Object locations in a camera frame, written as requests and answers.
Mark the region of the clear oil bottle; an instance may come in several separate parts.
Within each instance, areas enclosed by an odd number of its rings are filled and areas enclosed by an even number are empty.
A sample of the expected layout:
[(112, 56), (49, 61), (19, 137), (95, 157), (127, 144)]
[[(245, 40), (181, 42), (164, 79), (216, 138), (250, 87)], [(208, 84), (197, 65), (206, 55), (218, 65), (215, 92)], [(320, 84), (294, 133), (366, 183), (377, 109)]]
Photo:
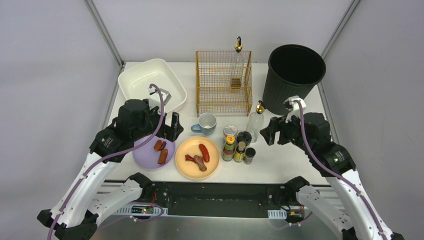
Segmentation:
[(251, 143), (255, 143), (260, 135), (260, 130), (264, 123), (263, 113), (266, 110), (262, 100), (258, 101), (258, 104), (255, 107), (255, 111), (250, 113), (248, 116), (248, 123), (246, 126), (246, 131), (251, 135)]

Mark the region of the black lid round jar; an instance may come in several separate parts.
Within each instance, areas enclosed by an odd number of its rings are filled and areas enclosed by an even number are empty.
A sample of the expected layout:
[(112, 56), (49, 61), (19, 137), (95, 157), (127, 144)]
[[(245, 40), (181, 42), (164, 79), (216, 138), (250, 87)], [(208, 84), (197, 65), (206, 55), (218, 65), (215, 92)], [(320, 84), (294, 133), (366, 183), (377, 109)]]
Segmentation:
[(240, 131), (236, 136), (236, 143), (244, 142), (248, 147), (252, 142), (252, 135), (248, 131)]

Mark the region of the silver lid shaker jar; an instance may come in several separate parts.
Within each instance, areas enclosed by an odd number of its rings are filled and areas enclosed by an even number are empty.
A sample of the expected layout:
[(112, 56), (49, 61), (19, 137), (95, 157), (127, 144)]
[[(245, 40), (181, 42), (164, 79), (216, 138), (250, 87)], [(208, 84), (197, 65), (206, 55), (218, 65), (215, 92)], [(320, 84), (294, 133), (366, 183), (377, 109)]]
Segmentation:
[(237, 137), (238, 128), (234, 124), (227, 124), (223, 130), (223, 142), (226, 142), (227, 136), (232, 136), (234, 139)]

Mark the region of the yellow cap sauce bottle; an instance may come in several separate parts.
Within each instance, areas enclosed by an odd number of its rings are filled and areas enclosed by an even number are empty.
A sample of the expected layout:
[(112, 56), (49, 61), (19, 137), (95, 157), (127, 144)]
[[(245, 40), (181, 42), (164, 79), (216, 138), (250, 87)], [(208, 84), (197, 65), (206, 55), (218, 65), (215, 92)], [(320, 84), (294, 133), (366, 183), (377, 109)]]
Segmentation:
[(231, 161), (235, 153), (236, 138), (234, 135), (228, 135), (225, 138), (225, 143), (222, 149), (222, 159), (224, 161)]

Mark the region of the oil bottle with brown liquid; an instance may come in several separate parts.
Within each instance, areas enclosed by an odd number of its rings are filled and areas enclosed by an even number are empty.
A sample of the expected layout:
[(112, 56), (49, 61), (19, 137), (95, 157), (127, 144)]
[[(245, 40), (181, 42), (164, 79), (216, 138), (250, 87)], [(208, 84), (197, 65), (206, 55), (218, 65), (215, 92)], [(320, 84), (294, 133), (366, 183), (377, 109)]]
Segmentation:
[(242, 38), (240, 36), (236, 39), (234, 46), (234, 55), (230, 63), (230, 87), (232, 89), (239, 89), (242, 86), (242, 77), (244, 70), (244, 57), (242, 54)]

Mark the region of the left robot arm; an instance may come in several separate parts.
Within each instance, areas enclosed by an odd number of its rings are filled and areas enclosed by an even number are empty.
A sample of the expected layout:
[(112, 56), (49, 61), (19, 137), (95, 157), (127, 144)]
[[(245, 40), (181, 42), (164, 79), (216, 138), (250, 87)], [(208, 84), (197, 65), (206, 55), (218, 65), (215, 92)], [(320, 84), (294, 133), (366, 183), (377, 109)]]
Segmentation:
[(180, 115), (173, 112), (170, 125), (165, 120), (164, 105), (150, 107), (148, 99), (130, 99), (119, 108), (112, 123), (96, 134), (83, 167), (64, 197), (55, 207), (38, 214), (37, 220), (49, 229), (48, 238), (88, 240), (112, 213), (150, 193), (152, 181), (137, 172), (104, 199), (94, 199), (127, 153), (151, 143), (154, 137), (171, 142), (178, 138), (184, 130)]

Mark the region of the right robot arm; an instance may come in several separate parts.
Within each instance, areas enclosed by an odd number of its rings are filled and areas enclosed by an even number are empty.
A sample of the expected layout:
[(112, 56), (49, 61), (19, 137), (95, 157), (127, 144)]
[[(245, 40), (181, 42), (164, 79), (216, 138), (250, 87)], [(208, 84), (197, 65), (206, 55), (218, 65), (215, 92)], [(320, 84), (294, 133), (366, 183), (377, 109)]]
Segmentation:
[(300, 148), (311, 165), (331, 185), (345, 213), (327, 200), (301, 176), (285, 183), (286, 197), (306, 206), (319, 217), (340, 240), (402, 240), (383, 221), (366, 193), (356, 164), (347, 149), (331, 140), (330, 124), (321, 113), (272, 117), (260, 130), (269, 146), (288, 143)]

